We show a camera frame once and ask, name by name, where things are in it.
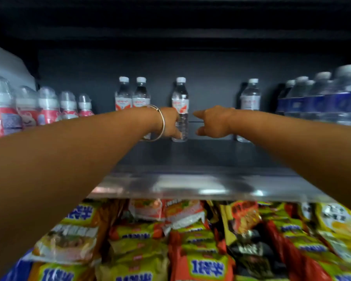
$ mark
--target forearm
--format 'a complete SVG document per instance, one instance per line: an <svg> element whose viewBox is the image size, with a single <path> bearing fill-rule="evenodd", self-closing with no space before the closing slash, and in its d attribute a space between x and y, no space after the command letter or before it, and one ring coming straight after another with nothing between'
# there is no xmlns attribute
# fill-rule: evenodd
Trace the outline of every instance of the forearm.
<svg viewBox="0 0 351 281"><path fill-rule="evenodd" d="M15 262L159 124L154 109L133 108L1 138L0 262Z"/></svg>
<svg viewBox="0 0 351 281"><path fill-rule="evenodd" d="M248 110L236 110L229 125L351 208L351 127Z"/></svg>

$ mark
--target person's right arm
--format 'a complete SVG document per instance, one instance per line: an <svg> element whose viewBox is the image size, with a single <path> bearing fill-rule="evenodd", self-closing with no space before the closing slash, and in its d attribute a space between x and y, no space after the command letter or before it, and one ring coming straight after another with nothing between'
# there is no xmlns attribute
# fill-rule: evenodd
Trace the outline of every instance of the person's right arm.
<svg viewBox="0 0 351 281"><path fill-rule="evenodd" d="M194 115L204 120L198 135L243 136L351 209L350 126L221 106Z"/></svg>

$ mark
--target hand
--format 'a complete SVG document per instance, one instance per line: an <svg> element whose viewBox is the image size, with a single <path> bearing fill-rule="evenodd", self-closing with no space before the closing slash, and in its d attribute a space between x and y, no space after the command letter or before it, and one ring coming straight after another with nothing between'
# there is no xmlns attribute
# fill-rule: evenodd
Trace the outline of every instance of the hand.
<svg viewBox="0 0 351 281"><path fill-rule="evenodd" d="M175 108L160 108L160 110L165 119L165 130L163 136L181 139L182 134L177 127L175 127L176 121L179 120L178 111ZM160 114L158 117L160 118L159 120L161 123L157 129L157 133L160 133L162 130L162 118Z"/></svg>
<svg viewBox="0 0 351 281"><path fill-rule="evenodd" d="M215 106L213 108L195 111L193 114L204 120L204 126L200 127L196 134L199 136L209 136L221 138L232 133L229 118L235 112L235 108L224 108Z"/></svg>

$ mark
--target silver bangle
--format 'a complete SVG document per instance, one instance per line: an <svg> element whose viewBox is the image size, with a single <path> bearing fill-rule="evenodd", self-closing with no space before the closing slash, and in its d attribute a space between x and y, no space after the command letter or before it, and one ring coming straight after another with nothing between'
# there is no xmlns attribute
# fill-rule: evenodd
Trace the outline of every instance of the silver bangle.
<svg viewBox="0 0 351 281"><path fill-rule="evenodd" d="M148 108L156 109L156 110L160 113L161 118L162 118L162 130L161 130L160 135L159 135L157 138L155 138L155 139L145 139L145 138L142 138L142 140L143 140L143 141L147 141L147 142L157 141L157 140L159 140L159 139L161 138L161 136L164 134L164 131L165 131L165 118L164 118L164 116L162 115L161 110L160 110L157 106L155 106L155 105L153 105L153 104L149 104L149 105L146 105L146 106L147 106Z"/></svg>

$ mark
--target clear plastic bottle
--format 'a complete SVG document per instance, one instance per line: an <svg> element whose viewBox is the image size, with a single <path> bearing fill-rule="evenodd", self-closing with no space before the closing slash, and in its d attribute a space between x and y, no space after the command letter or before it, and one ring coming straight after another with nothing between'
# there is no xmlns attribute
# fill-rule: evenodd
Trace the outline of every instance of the clear plastic bottle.
<svg viewBox="0 0 351 281"><path fill-rule="evenodd" d="M91 116L94 115L92 112L92 104L91 99L88 94L80 94L79 95L79 117Z"/></svg>
<svg viewBox="0 0 351 281"><path fill-rule="evenodd" d="M132 106L134 108L140 108L145 105L151 104L151 95L147 92L146 78L137 77L137 89L132 96ZM151 133L144 136L144 139L151 139Z"/></svg>
<svg viewBox="0 0 351 281"><path fill-rule="evenodd" d="M72 92L61 92L60 106L62 108L62 119L72 119L78 117L77 102L75 101L75 95Z"/></svg>
<svg viewBox="0 0 351 281"><path fill-rule="evenodd" d="M120 87L115 94L116 110L123 110L132 107L132 98L129 87L129 78L120 77Z"/></svg>
<svg viewBox="0 0 351 281"><path fill-rule="evenodd" d="M35 127L39 115L39 94L28 86L16 90L16 107L22 117L23 128Z"/></svg>
<svg viewBox="0 0 351 281"><path fill-rule="evenodd" d="M304 97L301 118L318 120L323 106L323 93L328 89L332 73L320 72L315 76L315 83Z"/></svg>
<svg viewBox="0 0 351 281"><path fill-rule="evenodd" d="M301 76L295 79L295 86L286 97L285 116L300 118L304 95L309 89L308 77Z"/></svg>
<svg viewBox="0 0 351 281"><path fill-rule="evenodd" d="M172 95L172 106L179 113L180 120L176 122L178 130L182 133L181 139L172 138L174 142L185 142L189 136L189 94L185 87L186 78L178 77L177 85L174 88Z"/></svg>
<svg viewBox="0 0 351 281"><path fill-rule="evenodd" d="M0 76L0 137L22 129L22 118L15 109L14 96L9 82Z"/></svg>
<svg viewBox="0 0 351 281"><path fill-rule="evenodd" d="M54 89L50 87L40 88L39 106L41 111L38 116L38 125L50 124L62 120L59 101Z"/></svg>
<svg viewBox="0 0 351 281"><path fill-rule="evenodd" d="M324 104L320 121L350 125L347 119L347 105L350 97L351 65L340 66L333 83L324 91Z"/></svg>
<svg viewBox="0 0 351 281"><path fill-rule="evenodd" d="M259 82L259 79L248 80L248 85L240 96L241 109L260 110L261 93L257 87L258 82ZM238 136L237 140L242 143L250 142L241 136Z"/></svg>
<svg viewBox="0 0 351 281"><path fill-rule="evenodd" d="M285 85L285 89L283 89L280 94L278 95L277 100L277 109L276 114L284 115L285 114L285 103L286 103L286 96L291 90L291 88L295 85L295 80L288 80Z"/></svg>

